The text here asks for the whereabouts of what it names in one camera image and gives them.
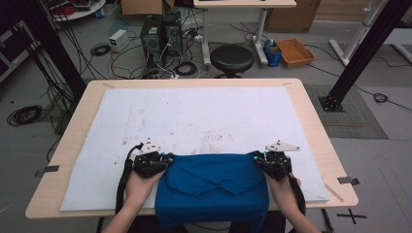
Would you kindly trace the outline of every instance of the gray carpet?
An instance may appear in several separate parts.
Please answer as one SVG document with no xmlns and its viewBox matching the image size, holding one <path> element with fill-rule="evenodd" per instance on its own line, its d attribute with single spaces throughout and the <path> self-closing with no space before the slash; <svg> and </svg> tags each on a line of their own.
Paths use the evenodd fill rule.
<svg viewBox="0 0 412 233">
<path fill-rule="evenodd" d="M 388 139 L 373 113 L 353 87 L 342 102 L 344 113 L 324 112 L 319 96 L 327 96 L 332 85 L 305 85 L 329 138 Z"/>
</svg>

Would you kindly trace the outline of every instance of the white paper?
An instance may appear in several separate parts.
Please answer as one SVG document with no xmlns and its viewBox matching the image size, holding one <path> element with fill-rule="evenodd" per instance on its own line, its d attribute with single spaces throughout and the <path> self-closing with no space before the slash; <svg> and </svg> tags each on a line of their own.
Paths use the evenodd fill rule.
<svg viewBox="0 0 412 233">
<path fill-rule="evenodd" d="M 286 155 L 306 201 L 328 200 L 284 87 L 108 89 L 61 211 L 113 210 L 127 153 L 147 138 L 179 155 L 264 151 L 277 140 L 299 146 Z M 144 208 L 154 207 L 155 192 L 156 186 Z"/>
</svg>

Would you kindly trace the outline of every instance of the basket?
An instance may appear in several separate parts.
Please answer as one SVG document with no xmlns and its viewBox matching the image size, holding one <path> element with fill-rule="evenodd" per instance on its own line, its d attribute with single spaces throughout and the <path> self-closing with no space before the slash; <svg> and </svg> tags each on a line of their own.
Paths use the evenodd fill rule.
<svg viewBox="0 0 412 233">
<path fill-rule="evenodd" d="M 282 51 L 282 60 L 288 68 L 307 65 L 315 60 L 315 55 L 297 39 L 276 41 Z"/>
</svg>

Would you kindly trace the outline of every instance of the desk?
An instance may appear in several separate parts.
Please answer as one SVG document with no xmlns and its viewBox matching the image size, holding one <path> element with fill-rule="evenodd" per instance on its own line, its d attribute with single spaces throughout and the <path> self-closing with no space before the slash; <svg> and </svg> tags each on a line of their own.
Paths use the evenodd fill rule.
<svg viewBox="0 0 412 233">
<path fill-rule="evenodd" d="M 257 56 L 260 62 L 260 67 L 267 66 L 267 59 L 263 53 L 263 49 L 260 43 L 261 33 L 263 31 L 264 21 L 266 20 L 266 13 L 268 8 L 289 8 L 295 7 L 296 2 L 293 0 L 226 0 L 226 1 L 199 1 L 194 0 L 193 4 L 197 8 L 205 9 L 203 12 L 203 41 L 202 41 L 202 51 L 203 51 L 203 62 L 206 66 L 211 64 L 210 62 L 210 52 L 209 45 L 207 41 L 207 22 L 209 20 L 208 14 L 210 11 L 221 9 L 224 10 L 222 14 L 232 16 L 233 12 L 240 11 L 238 16 L 241 17 L 241 22 L 248 22 L 247 18 L 248 12 L 245 9 L 261 9 L 260 16 L 254 21 L 258 21 L 257 35 L 253 37 L 253 45 L 257 51 Z"/>
<path fill-rule="evenodd" d="M 27 207 L 26 216 L 29 218 L 50 218 L 68 216 L 112 216 L 114 214 L 114 211 L 60 211 L 73 166 L 82 150 L 86 134 L 107 89 L 227 86 L 285 87 L 329 194 L 329 201 L 325 203 L 310 203 L 307 207 L 348 207 L 358 204 L 358 197 L 353 187 L 349 183 L 340 184 L 337 180 L 337 178 L 346 177 L 347 175 L 303 84 L 298 79 L 93 81 L 88 84 L 86 92 L 52 157 L 50 166 L 58 165 L 59 169 L 57 172 L 45 173 Z M 269 208 L 270 210 L 277 210 L 276 205 L 271 205 Z M 154 213 L 154 209 L 142 209 L 140 214 L 153 215 Z"/>
</svg>

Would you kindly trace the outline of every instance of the computer tower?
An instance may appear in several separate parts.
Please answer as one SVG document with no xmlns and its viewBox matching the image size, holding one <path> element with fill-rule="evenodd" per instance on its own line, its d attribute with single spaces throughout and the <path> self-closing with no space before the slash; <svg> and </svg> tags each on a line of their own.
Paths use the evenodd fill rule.
<svg viewBox="0 0 412 233">
<path fill-rule="evenodd" d="M 162 23 L 162 15 L 148 15 L 140 33 L 148 67 L 163 67 L 166 62 L 167 41 Z"/>
<path fill-rule="evenodd" d="M 169 44 L 168 55 L 183 54 L 181 12 L 168 12 L 164 18 L 164 31 Z"/>
</svg>

